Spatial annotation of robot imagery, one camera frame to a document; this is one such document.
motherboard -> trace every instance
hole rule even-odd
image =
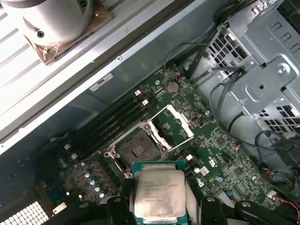
[[[132,178],[133,162],[183,160],[186,179],[196,191],[230,206],[246,199],[276,208],[278,201],[267,197],[268,185],[241,166],[239,144],[215,123],[188,79],[176,68],[159,70],[39,158],[38,171],[55,205],[99,204]],[[243,163],[254,168],[238,150]]]

white vent grille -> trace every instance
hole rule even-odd
[[[48,219],[49,217],[43,211],[42,207],[38,202],[35,202],[0,223],[0,225],[41,225]]]

integrated circuit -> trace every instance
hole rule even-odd
[[[225,140],[224,140],[224,138],[219,137],[219,138],[216,140],[216,142],[217,142],[217,144],[218,144],[219,146],[221,146],[222,144],[225,143]]]
[[[243,169],[238,167],[234,170],[234,173],[237,175],[237,176],[240,176],[242,173],[243,173]]]
[[[118,152],[124,157],[129,165],[133,162],[145,162],[160,155],[160,150],[152,142],[146,131],[140,130],[127,142],[123,143]]]

ventilation grille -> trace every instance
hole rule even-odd
[[[239,65],[247,57],[234,36],[228,33],[228,23],[224,24],[214,41],[208,47],[211,51],[212,59],[220,67],[234,67]]]
[[[262,110],[259,116],[272,130],[279,133],[283,132],[299,132],[300,118],[293,113],[293,109],[289,105],[278,106],[276,110],[281,114],[281,118],[270,119],[266,118],[269,114]]]
[[[0,225],[41,225],[48,219],[49,217],[43,211],[42,207],[38,202],[35,202],[0,223]]]

power connector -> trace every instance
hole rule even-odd
[[[274,190],[271,190],[267,193],[267,196],[270,198],[270,199],[274,199],[276,196],[277,196],[277,192],[274,191]]]

